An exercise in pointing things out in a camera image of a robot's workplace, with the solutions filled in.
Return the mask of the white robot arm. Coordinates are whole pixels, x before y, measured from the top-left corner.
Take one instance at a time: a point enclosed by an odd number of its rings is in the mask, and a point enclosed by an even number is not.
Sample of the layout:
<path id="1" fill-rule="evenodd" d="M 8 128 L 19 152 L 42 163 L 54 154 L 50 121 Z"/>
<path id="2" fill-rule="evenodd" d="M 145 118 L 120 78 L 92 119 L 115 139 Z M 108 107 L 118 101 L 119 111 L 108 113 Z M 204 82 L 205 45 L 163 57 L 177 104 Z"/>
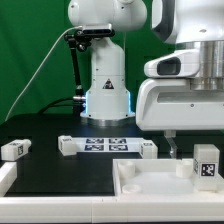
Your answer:
<path id="1" fill-rule="evenodd" d="M 78 50 L 92 50 L 92 84 L 81 116 L 98 125 L 135 118 L 168 140 L 178 130 L 224 129 L 224 0 L 71 0 L 68 17 Z M 173 53 L 147 62 L 132 106 L 125 55 L 111 40 L 149 22 Z"/>

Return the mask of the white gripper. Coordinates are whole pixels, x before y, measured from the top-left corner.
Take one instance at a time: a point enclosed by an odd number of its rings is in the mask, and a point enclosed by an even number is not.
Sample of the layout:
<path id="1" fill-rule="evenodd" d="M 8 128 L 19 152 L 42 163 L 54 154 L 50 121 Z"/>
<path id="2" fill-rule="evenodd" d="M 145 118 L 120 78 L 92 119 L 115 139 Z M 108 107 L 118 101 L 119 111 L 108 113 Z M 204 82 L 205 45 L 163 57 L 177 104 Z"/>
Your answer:
<path id="1" fill-rule="evenodd" d="M 175 159 L 175 131 L 224 129 L 224 91 L 193 91 L 187 79 L 147 79 L 138 92 L 136 124 L 143 131 L 165 131 Z"/>

